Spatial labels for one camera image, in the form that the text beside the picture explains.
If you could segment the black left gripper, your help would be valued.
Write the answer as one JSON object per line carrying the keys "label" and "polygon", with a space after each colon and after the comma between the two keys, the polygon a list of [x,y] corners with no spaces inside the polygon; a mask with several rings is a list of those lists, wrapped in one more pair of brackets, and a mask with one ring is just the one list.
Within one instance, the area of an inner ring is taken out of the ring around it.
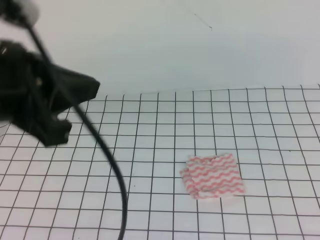
{"label": "black left gripper", "polygon": [[[100,82],[91,76],[58,65],[51,67],[54,76],[79,105],[94,99]],[[18,43],[0,42],[0,119],[37,138],[45,147],[66,144],[72,125],[56,115],[73,105],[52,83],[47,99],[46,86],[33,71],[27,51]]]}

